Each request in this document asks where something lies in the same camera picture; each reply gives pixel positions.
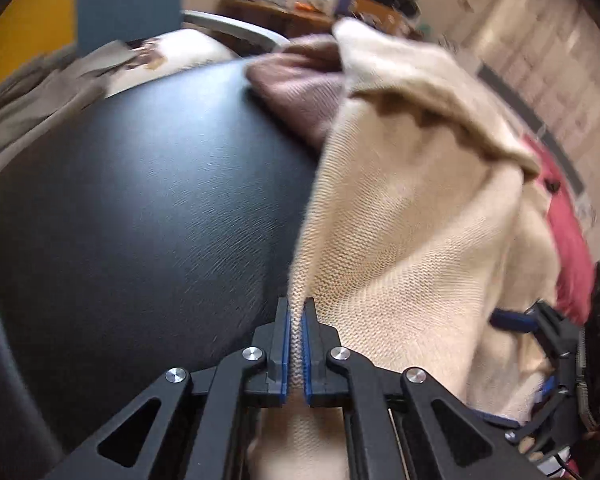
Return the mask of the wooden desk with clutter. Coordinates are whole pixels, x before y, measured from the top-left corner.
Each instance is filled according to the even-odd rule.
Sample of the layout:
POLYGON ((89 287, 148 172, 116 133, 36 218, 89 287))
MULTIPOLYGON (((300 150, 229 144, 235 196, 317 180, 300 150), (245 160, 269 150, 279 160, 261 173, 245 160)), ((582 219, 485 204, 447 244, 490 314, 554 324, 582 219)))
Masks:
POLYGON ((410 36, 420 18, 420 13, 407 18, 372 0, 220 0, 218 10, 287 38, 329 32, 340 18, 356 18, 389 35, 410 36))

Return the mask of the white printed pillow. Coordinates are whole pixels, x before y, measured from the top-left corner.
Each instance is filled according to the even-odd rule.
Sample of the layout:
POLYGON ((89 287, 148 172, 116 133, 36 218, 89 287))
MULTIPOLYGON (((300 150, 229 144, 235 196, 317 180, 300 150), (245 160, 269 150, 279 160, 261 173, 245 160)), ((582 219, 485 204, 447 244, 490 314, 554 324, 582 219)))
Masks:
POLYGON ((192 28, 147 39, 133 53, 134 58, 109 77, 107 98, 153 80, 237 58, 224 44, 192 28))

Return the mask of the red garment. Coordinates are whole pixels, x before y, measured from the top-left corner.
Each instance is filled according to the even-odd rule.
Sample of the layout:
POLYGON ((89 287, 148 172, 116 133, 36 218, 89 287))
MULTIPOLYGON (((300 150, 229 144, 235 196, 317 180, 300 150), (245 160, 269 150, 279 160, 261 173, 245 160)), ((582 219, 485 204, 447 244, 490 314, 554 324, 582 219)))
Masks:
POLYGON ((522 140, 539 157, 541 171, 536 183, 550 198, 546 218, 560 263, 555 309, 583 326, 592 310, 595 264, 573 208, 570 187, 545 146, 528 134, 522 140))

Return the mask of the mauve pink knit garment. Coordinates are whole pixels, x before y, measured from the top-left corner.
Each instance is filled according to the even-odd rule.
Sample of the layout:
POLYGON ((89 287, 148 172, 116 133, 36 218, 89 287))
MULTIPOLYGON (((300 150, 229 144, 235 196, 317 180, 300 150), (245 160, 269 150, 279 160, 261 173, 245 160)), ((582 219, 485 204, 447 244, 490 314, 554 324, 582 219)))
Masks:
POLYGON ((246 77, 275 118, 321 151, 343 96, 344 75, 334 36, 291 40, 250 62, 246 77))

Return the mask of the beige knit sweater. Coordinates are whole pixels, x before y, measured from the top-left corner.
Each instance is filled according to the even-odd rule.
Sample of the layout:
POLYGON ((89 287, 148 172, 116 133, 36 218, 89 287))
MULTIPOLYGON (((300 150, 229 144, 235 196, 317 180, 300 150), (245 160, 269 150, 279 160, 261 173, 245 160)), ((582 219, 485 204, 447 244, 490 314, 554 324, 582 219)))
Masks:
POLYGON ((523 422, 544 358, 489 320, 556 295, 539 159, 442 47, 352 18, 329 35, 343 96, 291 263, 292 322, 312 298, 375 365, 422 367, 472 408, 523 422))

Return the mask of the grey cloth garment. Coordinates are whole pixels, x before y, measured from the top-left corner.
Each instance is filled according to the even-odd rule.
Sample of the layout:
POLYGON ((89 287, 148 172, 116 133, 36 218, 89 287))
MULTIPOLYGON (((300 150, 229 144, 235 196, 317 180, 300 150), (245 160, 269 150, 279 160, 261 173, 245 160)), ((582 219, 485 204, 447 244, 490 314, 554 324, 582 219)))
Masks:
POLYGON ((0 172, 25 148, 106 96, 134 52, 111 41, 85 56, 69 46, 37 56, 0 83, 0 172))

